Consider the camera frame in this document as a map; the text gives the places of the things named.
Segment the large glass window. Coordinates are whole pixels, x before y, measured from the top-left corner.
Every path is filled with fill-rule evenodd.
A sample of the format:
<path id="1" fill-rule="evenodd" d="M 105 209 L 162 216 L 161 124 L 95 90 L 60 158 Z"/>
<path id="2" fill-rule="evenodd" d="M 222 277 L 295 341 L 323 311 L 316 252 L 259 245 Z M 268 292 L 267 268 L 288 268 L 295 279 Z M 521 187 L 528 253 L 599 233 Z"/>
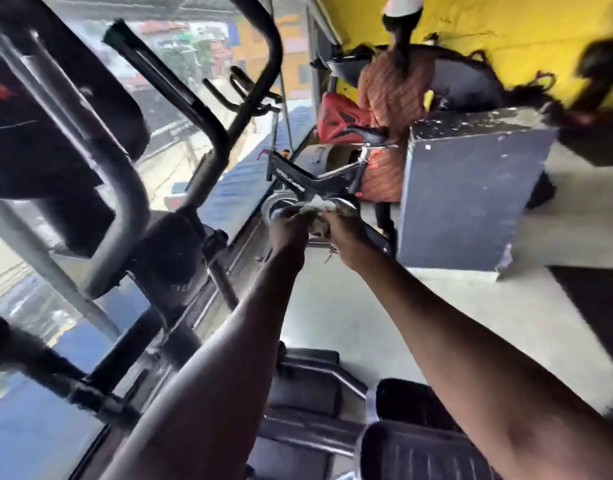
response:
<path id="1" fill-rule="evenodd" d="M 207 103 L 211 110 L 216 110 L 219 122 L 226 124 L 235 122 L 235 115 L 227 116 L 225 110 L 218 110 L 217 99 L 221 97 L 220 94 L 214 93 L 213 96 L 206 99 L 209 90 L 198 89 L 197 78 L 202 66 L 197 66 L 198 60 L 195 55 L 187 56 L 182 52 L 182 49 L 194 50 L 191 39 L 175 39 L 168 36 L 167 40 L 158 40 L 158 46 L 156 46 L 157 40 L 146 34 L 145 26 L 149 22 L 155 21 L 172 22 L 172 24 L 177 22 L 182 25 L 184 31 L 187 29 L 186 21 L 178 15 L 179 6 L 175 5 L 177 0 L 152 0 L 156 3 L 155 6 L 142 7 L 131 4 L 134 0 L 54 0 L 53 6 L 46 0 L 44 1 L 67 24 L 79 25 L 79 28 L 75 29 L 78 35 L 83 36 L 88 45 L 92 45 L 94 49 L 101 52 L 103 61 L 109 63 L 111 71 L 119 77 L 123 85 L 135 90 L 135 99 L 140 102 L 142 110 L 148 117 L 148 126 L 152 137 L 144 160 L 138 163 L 139 176 L 145 177 L 147 181 L 147 203 L 150 203 L 157 210 L 177 209 L 182 202 L 182 191 L 192 174 L 191 165 L 198 163 L 209 150 L 208 132 L 201 134 L 195 130 L 186 129 L 187 124 L 183 122 L 182 116 L 176 115 L 174 109 L 166 109 L 164 105 L 160 105 L 154 100 L 150 102 L 145 100 L 144 96 L 147 94 L 145 77 L 138 76 L 135 69 L 128 67 L 128 63 L 112 60 L 110 53 L 106 53 L 102 49 L 102 44 L 99 41 L 103 32 L 102 29 L 110 28 L 110 24 L 116 16 L 123 15 L 129 27 L 145 40 L 148 47 L 154 49 L 156 55 L 163 56 L 166 63 L 172 64 L 173 75 L 181 76 L 183 83 L 190 86 L 195 95 L 198 95 L 202 101 Z M 228 0 L 222 0 L 220 9 L 199 10 L 200 16 L 204 13 L 226 14 L 232 18 L 237 14 L 237 10 L 232 7 Z M 244 40 L 242 33 L 237 34 L 237 28 L 240 27 L 243 20 L 244 16 L 240 14 L 238 14 L 237 20 L 233 20 L 230 25 L 233 31 L 229 31 L 229 41 L 239 44 Z M 293 150 L 292 130 L 303 130 L 303 137 L 305 137 L 314 124 L 311 107 L 309 106 L 294 106 L 291 112 L 286 112 L 286 103 L 281 101 L 284 95 L 284 93 L 281 96 L 275 95 L 275 99 L 281 103 L 284 113 L 281 121 L 281 124 L 285 126 L 284 128 L 280 127 L 277 130 L 274 127 L 264 140 L 259 141 L 257 147 L 244 155 L 241 145 L 248 144 L 248 130 L 253 123 L 258 122 L 261 117 L 261 114 L 259 114 L 252 122 L 244 124 L 244 134 L 236 137 L 234 149 L 226 151 L 226 171 L 229 172 L 233 181 L 226 185 L 226 196 L 217 198 L 218 207 L 227 207 L 229 204 L 235 206 L 235 216 L 225 219 L 225 229 L 231 232 L 237 231 L 236 237 L 240 238 L 238 246 L 234 243 L 234 237 L 229 240 L 233 245 L 230 249 L 233 258 L 227 258 L 223 255 L 220 259 L 228 272 L 228 280 L 235 277 L 231 271 L 235 262 L 239 259 L 235 256 L 236 247 L 246 248 L 249 244 L 249 238 L 244 237 L 242 233 L 247 231 L 248 224 L 252 221 L 254 214 L 257 213 L 263 198 L 270 192 L 271 183 L 266 181 L 266 167 L 269 157 L 267 151 L 270 150 L 270 147 L 263 148 L 262 144 L 275 143 L 279 131 L 280 147 Z M 32 269 L 30 265 L 23 262 L 20 254 L 21 252 L 12 250 L 0 238 L 0 298 L 6 291 L 12 290 L 14 285 L 21 284 L 23 278 L 30 278 L 31 276 Z M 207 288 L 204 300 L 198 306 L 198 310 L 191 315 L 191 337 L 198 338 L 200 345 L 201 339 L 196 334 L 196 325 L 204 319 L 218 294 L 213 288 Z M 147 407 L 151 405 L 156 396 L 182 366 L 177 370 L 172 370 L 167 365 L 161 367 L 160 373 L 166 375 L 166 379 L 157 378 L 155 380 L 155 391 L 147 392 L 141 396 L 142 399 L 146 400 L 146 406 L 137 407 L 142 413 L 139 420 L 146 412 Z M 12 379 L 12 376 L 0 375 L 0 398 L 9 389 L 10 379 Z M 114 437 L 110 446 L 104 447 L 102 459 L 96 462 L 93 469 L 96 475 L 87 474 L 84 480 L 98 480 L 103 475 L 103 471 L 112 461 L 112 459 L 103 459 L 103 454 L 112 458 L 116 453 L 119 453 L 122 444 L 133 432 L 134 427 L 131 432 L 121 433 Z"/>

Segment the person's left hand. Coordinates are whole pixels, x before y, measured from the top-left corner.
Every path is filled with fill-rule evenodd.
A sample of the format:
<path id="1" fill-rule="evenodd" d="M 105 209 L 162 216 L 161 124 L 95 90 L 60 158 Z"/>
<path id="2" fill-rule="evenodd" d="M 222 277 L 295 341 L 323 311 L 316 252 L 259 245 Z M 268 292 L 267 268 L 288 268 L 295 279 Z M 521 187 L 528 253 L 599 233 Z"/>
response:
<path id="1" fill-rule="evenodd" d="M 269 224 L 270 261 L 295 271 L 302 270 L 309 240 L 308 226 L 273 226 Z"/>

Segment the person's left forearm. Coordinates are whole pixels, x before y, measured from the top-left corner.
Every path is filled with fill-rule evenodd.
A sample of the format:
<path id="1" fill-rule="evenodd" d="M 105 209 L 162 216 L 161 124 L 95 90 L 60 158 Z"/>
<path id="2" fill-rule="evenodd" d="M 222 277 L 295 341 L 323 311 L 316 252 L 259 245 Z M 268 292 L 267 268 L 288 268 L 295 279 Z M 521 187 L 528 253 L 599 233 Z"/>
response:
<path id="1" fill-rule="evenodd" d="M 100 480 L 245 480 L 304 249 L 273 245 L 245 299 L 143 414 Z"/>

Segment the white cleaning cloth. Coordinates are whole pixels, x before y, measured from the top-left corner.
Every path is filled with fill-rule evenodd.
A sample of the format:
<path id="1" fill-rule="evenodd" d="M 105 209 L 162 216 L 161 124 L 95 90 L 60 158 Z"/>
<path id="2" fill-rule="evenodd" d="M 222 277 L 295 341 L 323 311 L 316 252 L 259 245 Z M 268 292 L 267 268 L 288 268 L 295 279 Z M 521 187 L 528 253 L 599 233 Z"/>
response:
<path id="1" fill-rule="evenodd" d="M 298 209 L 298 214 L 306 216 L 310 237 L 318 239 L 328 239 L 330 237 L 330 225 L 324 214 L 336 211 L 334 202 L 328 200 L 300 202 L 295 204 L 294 207 Z"/>

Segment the black treadmill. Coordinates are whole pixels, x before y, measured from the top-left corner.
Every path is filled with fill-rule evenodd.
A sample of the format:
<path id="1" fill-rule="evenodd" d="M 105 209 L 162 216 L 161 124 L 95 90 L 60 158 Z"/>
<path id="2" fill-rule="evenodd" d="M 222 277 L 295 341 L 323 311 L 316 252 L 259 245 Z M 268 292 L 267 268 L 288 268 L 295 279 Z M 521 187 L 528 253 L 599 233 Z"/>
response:
<path id="1" fill-rule="evenodd" d="M 361 44 L 349 52 L 332 56 L 327 67 L 333 76 L 341 77 L 346 82 L 349 81 L 350 75 L 357 75 L 358 90 L 362 70 L 372 62 L 377 53 L 387 48 L 388 46 L 383 46 L 372 49 Z M 434 58 L 435 71 L 430 91 L 433 92 L 432 101 L 438 100 L 440 109 L 481 112 L 511 106 L 528 106 L 540 112 L 547 112 L 558 104 L 540 84 L 540 80 L 547 77 L 554 83 L 553 74 L 539 72 L 535 79 L 526 85 L 506 90 L 485 58 L 478 61 L 472 55 L 465 56 L 436 45 L 412 44 L 410 48 L 425 51 Z"/>

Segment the red exercise machine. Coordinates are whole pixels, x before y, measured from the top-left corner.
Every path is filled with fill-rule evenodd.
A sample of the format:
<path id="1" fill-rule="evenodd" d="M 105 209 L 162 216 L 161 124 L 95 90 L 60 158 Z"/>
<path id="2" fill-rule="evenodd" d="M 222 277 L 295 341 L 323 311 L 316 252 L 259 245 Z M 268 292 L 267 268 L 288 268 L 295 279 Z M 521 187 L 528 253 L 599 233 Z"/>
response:
<path id="1" fill-rule="evenodd" d="M 346 133 L 349 125 L 368 127 L 372 116 L 346 96 L 325 92 L 317 115 L 317 136 L 323 144 L 362 143 L 363 139 L 353 133 Z"/>

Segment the black exercise bike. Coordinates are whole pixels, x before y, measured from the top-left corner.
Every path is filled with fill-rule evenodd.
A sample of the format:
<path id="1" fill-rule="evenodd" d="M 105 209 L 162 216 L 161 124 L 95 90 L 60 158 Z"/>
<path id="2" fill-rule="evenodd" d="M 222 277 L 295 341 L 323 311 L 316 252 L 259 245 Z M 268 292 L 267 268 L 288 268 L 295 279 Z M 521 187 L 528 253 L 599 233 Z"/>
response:
<path id="1" fill-rule="evenodd" d="M 397 229 L 391 218 L 391 204 L 400 199 L 404 161 L 399 150 L 402 139 L 383 127 L 348 125 L 330 142 L 303 149 L 294 161 L 268 150 L 267 179 L 277 179 L 283 189 L 263 204 L 270 220 L 277 209 L 296 206 L 341 207 L 361 211 L 360 202 L 374 205 L 376 227 L 368 230 L 378 247 L 394 257 Z"/>

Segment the person's right hand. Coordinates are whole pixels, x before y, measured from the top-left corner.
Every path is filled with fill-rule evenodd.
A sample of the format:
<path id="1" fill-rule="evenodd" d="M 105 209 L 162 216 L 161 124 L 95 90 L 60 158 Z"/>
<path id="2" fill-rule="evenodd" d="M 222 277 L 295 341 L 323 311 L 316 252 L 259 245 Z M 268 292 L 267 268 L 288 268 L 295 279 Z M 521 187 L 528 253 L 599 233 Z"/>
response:
<path id="1" fill-rule="evenodd" d="M 364 275 L 380 249 L 370 240 L 365 224 L 359 217 L 359 231 L 355 233 L 330 233 L 329 239 L 343 262 L 353 271 Z"/>

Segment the grey wooden jump box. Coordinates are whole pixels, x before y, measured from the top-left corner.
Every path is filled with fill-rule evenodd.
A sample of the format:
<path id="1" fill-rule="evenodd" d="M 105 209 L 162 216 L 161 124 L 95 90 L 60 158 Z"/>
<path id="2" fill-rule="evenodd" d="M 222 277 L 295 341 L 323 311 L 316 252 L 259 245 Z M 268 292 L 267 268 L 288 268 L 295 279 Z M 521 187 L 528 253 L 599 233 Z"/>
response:
<path id="1" fill-rule="evenodd" d="M 558 127 L 530 107 L 433 112 L 412 129 L 397 259 L 431 278 L 495 281 Z"/>

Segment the person's right forearm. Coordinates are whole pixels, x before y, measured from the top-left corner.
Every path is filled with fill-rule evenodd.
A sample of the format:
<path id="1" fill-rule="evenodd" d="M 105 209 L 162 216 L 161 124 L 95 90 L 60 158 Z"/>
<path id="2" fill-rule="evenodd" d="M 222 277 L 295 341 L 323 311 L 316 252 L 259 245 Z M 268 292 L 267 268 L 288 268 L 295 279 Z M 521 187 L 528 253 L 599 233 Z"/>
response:
<path id="1" fill-rule="evenodd" d="M 613 430 L 561 380 L 381 251 L 343 257 L 428 384 L 504 480 L 613 480 Z"/>

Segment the black floor mat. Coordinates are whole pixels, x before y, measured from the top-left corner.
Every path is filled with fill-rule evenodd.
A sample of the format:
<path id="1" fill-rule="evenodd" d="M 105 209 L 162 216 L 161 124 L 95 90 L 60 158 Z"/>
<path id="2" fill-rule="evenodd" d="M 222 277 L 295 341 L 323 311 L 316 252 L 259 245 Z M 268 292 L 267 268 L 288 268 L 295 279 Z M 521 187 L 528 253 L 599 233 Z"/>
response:
<path id="1" fill-rule="evenodd" d="M 613 361 L 613 269 L 548 266 Z"/>

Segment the black elliptical trainer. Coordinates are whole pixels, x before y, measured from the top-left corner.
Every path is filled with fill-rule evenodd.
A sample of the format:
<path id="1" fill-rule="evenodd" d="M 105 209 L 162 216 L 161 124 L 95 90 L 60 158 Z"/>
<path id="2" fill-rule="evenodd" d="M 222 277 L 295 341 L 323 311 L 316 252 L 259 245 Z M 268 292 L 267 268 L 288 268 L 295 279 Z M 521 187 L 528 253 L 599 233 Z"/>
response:
<path id="1" fill-rule="evenodd" d="M 263 0 L 228 0 L 262 28 L 271 49 L 262 82 L 240 69 L 244 101 L 233 123 L 173 75 L 171 63 L 117 15 L 99 41 L 145 77 L 147 94 L 208 132 L 174 210 L 147 203 L 139 166 L 148 117 L 101 52 L 44 0 L 0 0 L 0 238 L 30 265 L 0 298 L 0 480 L 84 480 L 105 446 L 129 433 L 160 369 L 179 369 L 200 346 L 191 315 L 213 288 L 237 295 L 220 259 L 233 258 L 218 207 L 231 183 L 227 150 L 245 123 L 276 111 L 279 24 Z"/>

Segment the black gym machine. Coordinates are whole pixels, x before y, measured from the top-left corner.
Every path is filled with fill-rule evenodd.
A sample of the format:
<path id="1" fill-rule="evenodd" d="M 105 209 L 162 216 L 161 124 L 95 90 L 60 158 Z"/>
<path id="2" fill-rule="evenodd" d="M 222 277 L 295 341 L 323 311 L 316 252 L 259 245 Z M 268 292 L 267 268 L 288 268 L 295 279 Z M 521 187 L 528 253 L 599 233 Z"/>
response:
<path id="1" fill-rule="evenodd" d="M 613 91 L 613 38 L 590 43 L 576 74 L 587 85 L 563 114 L 558 140 L 594 167 L 613 167 L 613 107 L 601 108 Z"/>

